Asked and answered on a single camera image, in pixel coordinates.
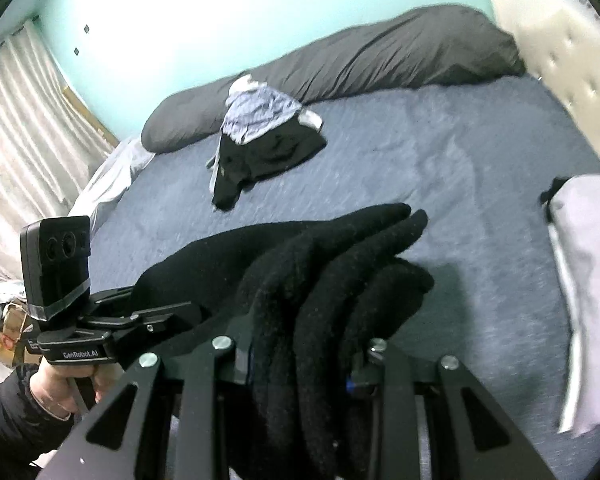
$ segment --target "mint green wall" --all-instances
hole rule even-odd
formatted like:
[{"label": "mint green wall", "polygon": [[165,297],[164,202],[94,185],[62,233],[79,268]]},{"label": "mint green wall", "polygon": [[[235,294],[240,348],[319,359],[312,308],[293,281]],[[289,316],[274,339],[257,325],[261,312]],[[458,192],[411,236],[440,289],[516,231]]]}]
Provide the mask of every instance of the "mint green wall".
[{"label": "mint green wall", "polygon": [[492,16],[489,0],[47,0],[40,27],[72,86],[123,139],[171,93],[341,28],[442,2]]}]

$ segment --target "wrist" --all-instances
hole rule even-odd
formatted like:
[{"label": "wrist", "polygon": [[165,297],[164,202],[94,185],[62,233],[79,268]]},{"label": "wrist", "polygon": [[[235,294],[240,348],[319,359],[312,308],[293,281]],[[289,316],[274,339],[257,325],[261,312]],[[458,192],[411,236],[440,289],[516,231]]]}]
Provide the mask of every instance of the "wrist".
[{"label": "wrist", "polygon": [[45,375],[43,372],[37,371],[29,379],[29,389],[31,395],[36,400],[38,405],[45,410],[49,415],[59,420],[68,420],[71,417],[71,412],[62,407],[49,394],[45,387]]}]

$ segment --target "headboard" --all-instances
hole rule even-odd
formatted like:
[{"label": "headboard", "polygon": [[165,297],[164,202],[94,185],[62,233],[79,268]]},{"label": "headboard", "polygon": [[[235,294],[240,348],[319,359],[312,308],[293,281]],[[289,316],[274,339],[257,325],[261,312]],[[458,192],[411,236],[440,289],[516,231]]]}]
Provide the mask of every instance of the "headboard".
[{"label": "headboard", "polygon": [[600,17],[587,0],[491,0],[527,71],[564,105],[600,157]]}]

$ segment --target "triangular cutout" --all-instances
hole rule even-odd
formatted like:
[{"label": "triangular cutout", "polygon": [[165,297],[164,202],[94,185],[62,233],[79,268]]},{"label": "triangular cutout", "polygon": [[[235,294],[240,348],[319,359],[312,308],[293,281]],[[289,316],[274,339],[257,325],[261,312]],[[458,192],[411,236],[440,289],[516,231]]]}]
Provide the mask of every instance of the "triangular cutout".
[{"label": "triangular cutout", "polygon": [[469,417],[475,449],[488,451],[509,444],[507,432],[470,388],[462,389],[462,400]]},{"label": "triangular cutout", "polygon": [[87,442],[112,450],[120,449],[137,392],[134,384],[128,384],[89,430]]}]

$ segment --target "human hand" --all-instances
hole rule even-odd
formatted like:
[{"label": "human hand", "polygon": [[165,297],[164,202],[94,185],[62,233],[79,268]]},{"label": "human hand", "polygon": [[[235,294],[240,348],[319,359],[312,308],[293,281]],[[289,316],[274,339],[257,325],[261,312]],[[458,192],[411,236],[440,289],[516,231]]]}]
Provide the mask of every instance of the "human hand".
[{"label": "human hand", "polygon": [[29,380],[29,387],[45,411],[58,418],[68,418],[78,411],[68,378],[91,378],[96,402],[100,402],[122,373],[119,364],[53,366],[43,358],[40,368]]}]

